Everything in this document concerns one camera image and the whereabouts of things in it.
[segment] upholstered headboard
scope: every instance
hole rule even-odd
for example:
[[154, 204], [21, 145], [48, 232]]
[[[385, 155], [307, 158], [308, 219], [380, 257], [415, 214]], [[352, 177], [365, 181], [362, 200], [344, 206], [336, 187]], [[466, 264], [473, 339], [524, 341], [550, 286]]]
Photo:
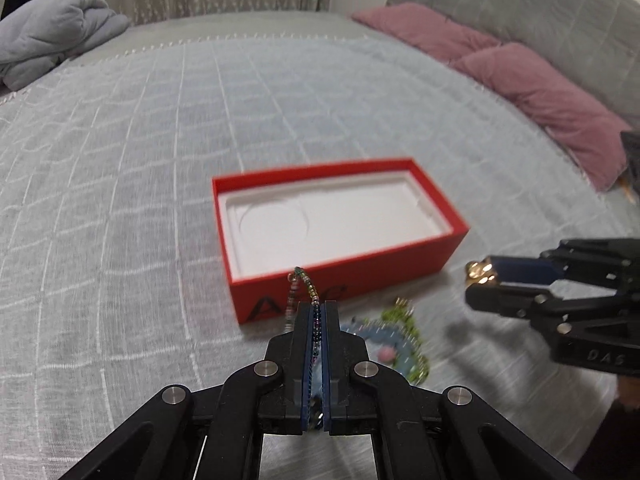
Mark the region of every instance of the upholstered headboard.
[[418, 2], [503, 41], [519, 41], [640, 128], [640, 4], [634, 0]]

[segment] screw head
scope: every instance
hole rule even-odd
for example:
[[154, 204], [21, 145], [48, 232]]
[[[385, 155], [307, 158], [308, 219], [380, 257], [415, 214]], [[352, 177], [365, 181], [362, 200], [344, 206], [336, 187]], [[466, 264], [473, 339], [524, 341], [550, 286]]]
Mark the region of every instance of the screw head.
[[447, 399], [457, 406], [465, 406], [471, 402], [472, 395], [466, 388], [456, 386], [447, 392]]
[[356, 372], [360, 377], [373, 377], [378, 373], [378, 365], [372, 363], [371, 361], [360, 361], [353, 367], [353, 371]]
[[571, 323], [560, 323], [556, 327], [556, 330], [558, 331], [558, 333], [562, 335], [568, 334], [569, 332], [571, 332], [571, 329], [572, 329]]
[[169, 386], [164, 392], [162, 392], [162, 400], [167, 404], [180, 404], [187, 393], [180, 386]]
[[255, 364], [254, 372], [260, 377], [271, 377], [278, 371], [278, 365], [273, 361], [260, 361]]

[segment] beaded bracelet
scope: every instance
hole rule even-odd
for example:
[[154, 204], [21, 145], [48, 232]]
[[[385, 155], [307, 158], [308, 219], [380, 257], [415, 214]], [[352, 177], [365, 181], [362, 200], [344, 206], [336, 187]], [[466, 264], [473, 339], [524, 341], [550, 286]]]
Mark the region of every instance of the beaded bracelet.
[[[296, 267], [288, 275], [290, 287], [287, 296], [287, 307], [285, 310], [285, 332], [291, 332], [294, 327], [296, 317], [296, 300], [300, 281], [306, 286], [311, 305], [314, 310], [313, 325], [313, 350], [312, 367], [320, 353], [320, 298], [314, 284], [308, 274], [301, 267]], [[429, 361], [420, 352], [420, 334], [413, 319], [414, 310], [410, 307], [409, 300], [397, 298], [394, 306], [382, 311], [380, 319], [357, 321], [351, 320], [351, 324], [344, 330], [361, 336], [363, 339], [370, 339], [375, 343], [384, 344], [386, 355], [378, 356], [382, 362], [388, 363], [391, 367], [404, 375], [411, 384], [422, 383], [429, 375]]]
[[396, 298], [394, 306], [383, 310], [380, 319], [353, 318], [343, 330], [382, 344], [379, 361], [417, 385], [429, 375], [429, 360], [420, 351], [422, 342], [413, 314], [409, 300]]

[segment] bed sheet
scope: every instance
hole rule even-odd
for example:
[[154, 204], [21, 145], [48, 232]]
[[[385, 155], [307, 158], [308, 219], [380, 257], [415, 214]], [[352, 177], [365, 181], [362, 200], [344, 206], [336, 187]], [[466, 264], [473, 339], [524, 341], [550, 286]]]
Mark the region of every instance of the bed sheet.
[[304, 12], [300, 10], [263, 10], [208, 14], [194, 18], [167, 20], [150, 25], [131, 27], [120, 37], [76, 58], [71, 65], [89, 64], [95, 61], [122, 56], [142, 49], [158, 48], [170, 43], [197, 40], [286, 37], [331, 38], [332, 40], [356, 40], [377, 38], [395, 41], [376, 30], [364, 27], [353, 20], [330, 12]]
[[622, 186], [614, 186], [610, 191], [602, 194], [602, 200], [613, 214], [624, 225], [628, 226], [631, 235], [640, 237], [640, 205], [637, 197], [630, 198]]
[[[553, 364], [525, 322], [471, 311], [464, 265], [628, 226], [535, 124], [420, 52], [269, 37], [65, 66], [0, 106], [4, 478], [57, 478], [166, 384], [220, 384], [283, 329], [236, 323], [212, 176], [389, 156], [412, 156], [471, 231], [438, 275], [342, 316], [413, 298], [424, 386], [465, 384], [574, 465], [615, 378]], [[375, 478], [370, 441], [269, 437], [262, 478]]]

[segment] bead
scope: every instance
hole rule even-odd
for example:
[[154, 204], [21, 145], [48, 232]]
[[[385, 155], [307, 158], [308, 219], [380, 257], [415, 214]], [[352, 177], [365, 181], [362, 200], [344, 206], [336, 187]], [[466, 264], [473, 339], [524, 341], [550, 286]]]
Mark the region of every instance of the bead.
[[378, 361], [381, 363], [392, 363], [396, 358], [396, 349], [392, 346], [383, 346], [378, 351]]

